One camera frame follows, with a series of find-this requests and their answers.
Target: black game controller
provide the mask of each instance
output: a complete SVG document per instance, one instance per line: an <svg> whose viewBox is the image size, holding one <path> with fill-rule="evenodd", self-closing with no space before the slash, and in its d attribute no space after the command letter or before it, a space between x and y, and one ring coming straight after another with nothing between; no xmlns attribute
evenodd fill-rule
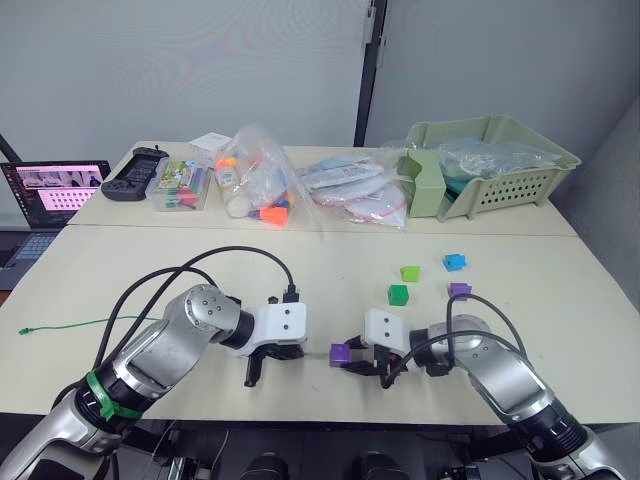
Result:
<svg viewBox="0 0 640 480"><path fill-rule="evenodd" d="M133 150L131 160L118 172L113 180L100 187L105 197L116 202L144 200L147 185L156 175L158 163L169 154L156 145L153 148L138 147Z"/></svg>

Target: white wall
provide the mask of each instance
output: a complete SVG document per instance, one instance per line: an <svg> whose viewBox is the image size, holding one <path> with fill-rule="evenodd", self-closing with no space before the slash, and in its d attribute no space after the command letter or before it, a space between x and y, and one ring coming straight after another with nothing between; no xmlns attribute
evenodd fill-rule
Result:
<svg viewBox="0 0 640 480"><path fill-rule="evenodd" d="M249 122L285 144L351 145L367 5L3 0L0 132L25 161L113 164L136 140Z"/></svg>
<svg viewBox="0 0 640 480"><path fill-rule="evenodd" d="M638 0L391 0L366 144L511 114L588 160L638 94Z"/></svg>
<svg viewBox="0 0 640 480"><path fill-rule="evenodd" d="M557 205L640 310L640 99Z"/></svg>

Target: metal arm segment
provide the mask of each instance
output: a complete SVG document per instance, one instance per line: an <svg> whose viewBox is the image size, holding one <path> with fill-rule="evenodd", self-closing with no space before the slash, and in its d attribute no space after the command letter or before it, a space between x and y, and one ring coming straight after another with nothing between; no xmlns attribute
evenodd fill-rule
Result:
<svg viewBox="0 0 640 480"><path fill-rule="evenodd" d="M489 331L485 322L458 315L453 330ZM440 323L428 336L446 332ZM587 427L580 425L533 367L517 353L479 336L455 339L455 363L469 373L472 385L518 437L544 478L584 479L606 472L632 480L619 461ZM436 361L447 362L447 343L431 348Z"/></svg>
<svg viewBox="0 0 640 480"><path fill-rule="evenodd" d="M0 465L0 480L93 479L128 428L195 367L210 343L247 356L265 344L305 339L304 304L269 305L254 317L216 287L196 285L69 392Z"/></svg>

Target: laptop keyboard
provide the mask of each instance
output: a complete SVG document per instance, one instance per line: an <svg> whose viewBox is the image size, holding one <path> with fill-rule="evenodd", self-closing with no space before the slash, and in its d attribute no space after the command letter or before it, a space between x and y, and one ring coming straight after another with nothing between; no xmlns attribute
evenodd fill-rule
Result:
<svg viewBox="0 0 640 480"><path fill-rule="evenodd" d="M54 238L56 238L55 233L34 233L29 235L18 255L16 255L16 260L37 260L51 245Z"/></svg>

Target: plastic bag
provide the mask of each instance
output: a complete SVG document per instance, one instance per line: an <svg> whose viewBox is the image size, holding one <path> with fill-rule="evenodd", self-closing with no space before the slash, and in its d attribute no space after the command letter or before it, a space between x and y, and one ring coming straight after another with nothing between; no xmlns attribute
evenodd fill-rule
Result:
<svg viewBox="0 0 640 480"><path fill-rule="evenodd" d="M521 143L491 144L475 138L443 143L436 150L443 175L456 180L494 178L529 168L556 166L562 158Z"/></svg>
<svg viewBox="0 0 640 480"><path fill-rule="evenodd" d="M309 190L335 187L345 183L366 180L384 172L384 167L375 163L356 162L327 170L309 172L302 181Z"/></svg>
<svg viewBox="0 0 640 480"><path fill-rule="evenodd" d="M286 153L264 128L241 128L216 152L214 170L230 216L250 216L282 226L295 206L322 224Z"/></svg>
<svg viewBox="0 0 640 480"><path fill-rule="evenodd" d="M393 171L386 171L360 182L351 182L335 187L325 187L311 192L311 198L320 205L343 205L345 202L366 197L377 192L394 180L409 180Z"/></svg>
<svg viewBox="0 0 640 480"><path fill-rule="evenodd" d="M403 151L408 150L407 147L405 147L404 138L389 140L387 142L384 142L382 145L380 145L380 148L396 148L396 149L402 149Z"/></svg>
<svg viewBox="0 0 640 480"><path fill-rule="evenodd" d="M346 202L344 208L358 222L404 228L407 220L407 198L404 190L395 183L390 183L367 197Z"/></svg>
<svg viewBox="0 0 640 480"><path fill-rule="evenodd" d="M333 168L341 168L354 163L378 165L383 169L393 167L398 163L403 150L401 149L384 149L372 150L370 152L353 150L333 157L326 158L318 163L314 163L310 167L298 169L300 177L304 180L307 175L312 173L331 170Z"/></svg>

